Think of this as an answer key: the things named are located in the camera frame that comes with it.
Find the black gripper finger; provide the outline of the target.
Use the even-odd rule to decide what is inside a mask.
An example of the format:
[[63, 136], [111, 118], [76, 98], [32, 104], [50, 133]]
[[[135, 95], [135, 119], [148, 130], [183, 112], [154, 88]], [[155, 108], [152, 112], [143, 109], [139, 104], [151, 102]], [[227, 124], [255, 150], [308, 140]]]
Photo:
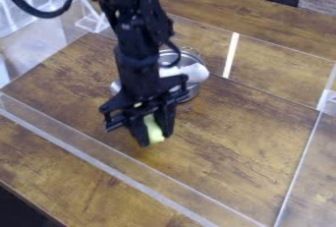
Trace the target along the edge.
[[143, 117], [132, 117], [127, 122], [127, 128], [135, 137], [140, 147], [150, 147], [148, 129]]
[[155, 112], [155, 122], [158, 123], [166, 138], [170, 138], [174, 134], [176, 107], [178, 103], [174, 99], [164, 100]]

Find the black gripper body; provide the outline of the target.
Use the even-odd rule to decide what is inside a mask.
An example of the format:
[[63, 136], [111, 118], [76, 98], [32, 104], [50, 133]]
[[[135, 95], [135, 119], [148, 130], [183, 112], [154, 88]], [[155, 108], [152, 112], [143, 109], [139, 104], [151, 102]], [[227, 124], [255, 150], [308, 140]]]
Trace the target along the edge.
[[134, 57], [115, 50], [122, 90], [102, 106], [106, 130], [127, 127], [132, 117], [143, 117], [158, 111], [164, 100], [179, 103], [190, 96], [187, 75], [168, 78], [159, 76], [159, 53], [144, 58]]

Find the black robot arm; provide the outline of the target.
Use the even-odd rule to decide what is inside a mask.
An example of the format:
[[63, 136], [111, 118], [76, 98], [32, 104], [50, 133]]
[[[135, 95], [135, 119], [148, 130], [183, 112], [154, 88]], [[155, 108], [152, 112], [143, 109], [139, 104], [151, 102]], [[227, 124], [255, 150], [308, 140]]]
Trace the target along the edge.
[[151, 145], [144, 118], [151, 115], [168, 138], [176, 107], [190, 92], [188, 76], [162, 77], [160, 47], [172, 46], [174, 22], [159, 0], [96, 0], [118, 37], [115, 47], [122, 90], [102, 106], [106, 130], [127, 127], [140, 146]]

